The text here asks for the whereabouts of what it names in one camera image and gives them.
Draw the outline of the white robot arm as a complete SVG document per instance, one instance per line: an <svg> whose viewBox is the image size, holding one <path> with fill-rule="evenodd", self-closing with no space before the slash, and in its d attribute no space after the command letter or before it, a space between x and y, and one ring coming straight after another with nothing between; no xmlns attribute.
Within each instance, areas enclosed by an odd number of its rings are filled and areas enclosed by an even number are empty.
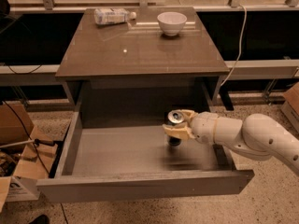
<svg viewBox="0 0 299 224"><path fill-rule="evenodd" d="M167 118L169 124L163 128L170 137L222 145L256 161L275 157L299 175L299 140L266 115L252 114L242 120L181 109L172 110Z"/></svg>

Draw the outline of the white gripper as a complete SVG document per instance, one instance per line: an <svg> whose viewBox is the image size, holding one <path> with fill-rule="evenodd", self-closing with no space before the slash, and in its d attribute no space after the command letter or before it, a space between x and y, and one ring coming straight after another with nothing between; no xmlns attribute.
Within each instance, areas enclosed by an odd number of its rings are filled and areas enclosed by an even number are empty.
<svg viewBox="0 0 299 224"><path fill-rule="evenodd" d="M214 132L218 115L215 113L197 112L189 109L180 109L180 124L175 126L163 125L164 132L181 140L194 139L202 144L214 144Z"/></svg>

